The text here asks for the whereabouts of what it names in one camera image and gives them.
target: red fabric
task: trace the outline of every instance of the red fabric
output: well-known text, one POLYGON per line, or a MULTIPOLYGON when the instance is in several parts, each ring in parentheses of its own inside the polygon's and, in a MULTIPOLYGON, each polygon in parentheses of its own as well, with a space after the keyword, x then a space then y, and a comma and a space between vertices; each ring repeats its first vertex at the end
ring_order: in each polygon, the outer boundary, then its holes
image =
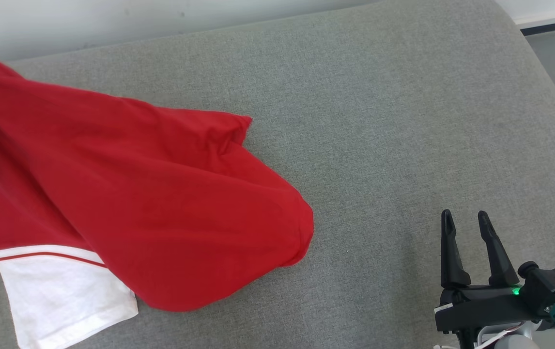
POLYGON ((312 211, 242 147, 250 123, 28 81, 0 64, 0 250, 94 251, 167 311, 297 263, 312 211))

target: white stripe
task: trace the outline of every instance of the white stripe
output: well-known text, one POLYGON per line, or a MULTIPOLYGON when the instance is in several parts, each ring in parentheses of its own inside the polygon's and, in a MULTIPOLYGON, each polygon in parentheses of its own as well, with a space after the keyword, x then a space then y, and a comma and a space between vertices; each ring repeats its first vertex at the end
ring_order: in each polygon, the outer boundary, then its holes
POLYGON ((138 314, 133 292, 106 268, 55 256, 0 262, 21 349, 63 349, 138 314))
POLYGON ((38 254, 42 252, 50 252, 52 254, 66 254, 67 256, 78 257, 96 263, 103 263, 98 254, 94 252, 84 250, 82 248, 61 245, 36 245, 7 248, 6 250, 0 250, 0 258, 19 256, 21 254, 38 254))

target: red stripe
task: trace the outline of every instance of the red stripe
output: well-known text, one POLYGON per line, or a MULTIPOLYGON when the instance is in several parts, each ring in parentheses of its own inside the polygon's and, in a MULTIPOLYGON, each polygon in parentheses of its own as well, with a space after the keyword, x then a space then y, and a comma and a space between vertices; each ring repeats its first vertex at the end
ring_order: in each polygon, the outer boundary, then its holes
POLYGON ((34 252, 33 254, 17 254, 16 256, 0 257, 0 261, 12 260, 12 259, 15 259, 15 258, 22 258, 22 257, 31 257, 31 256, 64 257, 64 258, 70 258, 70 259, 76 260, 76 261, 83 261, 84 263, 90 263, 90 264, 93 264, 93 265, 98 265, 99 267, 104 267, 105 268, 105 264, 103 264, 103 263, 99 263, 99 262, 96 262, 96 261, 85 260, 83 258, 79 258, 79 257, 75 257, 75 256, 69 256, 68 254, 55 254, 54 252, 34 252))

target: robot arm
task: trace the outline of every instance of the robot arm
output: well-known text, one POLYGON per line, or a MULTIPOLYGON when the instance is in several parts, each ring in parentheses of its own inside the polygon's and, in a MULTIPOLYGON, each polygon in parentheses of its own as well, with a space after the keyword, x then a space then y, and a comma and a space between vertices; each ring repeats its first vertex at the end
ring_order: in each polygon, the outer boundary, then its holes
POLYGON ((555 327, 555 269, 541 270, 532 261, 519 267, 519 278, 504 250, 488 214, 478 213, 479 228, 486 243, 491 276, 488 285, 471 285, 463 270, 456 245, 456 228, 449 210, 441 218, 441 292, 435 309, 437 330, 452 332, 461 349, 537 349, 531 340, 533 323, 537 331, 555 327), (483 334, 503 335, 482 343, 483 334))

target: gray upholstery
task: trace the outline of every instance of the gray upholstery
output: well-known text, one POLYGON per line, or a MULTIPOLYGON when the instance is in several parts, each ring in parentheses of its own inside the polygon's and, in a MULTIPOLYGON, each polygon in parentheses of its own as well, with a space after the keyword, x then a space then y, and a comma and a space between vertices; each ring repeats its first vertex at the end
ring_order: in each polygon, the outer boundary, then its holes
MULTIPOLYGON (((385 0, 12 64, 30 79, 251 115, 246 148, 315 210, 306 258, 200 311, 149 309, 75 349, 431 348, 441 211, 486 283, 555 267, 555 87, 486 0, 385 0)), ((14 344, 0 279, 0 348, 14 344)))

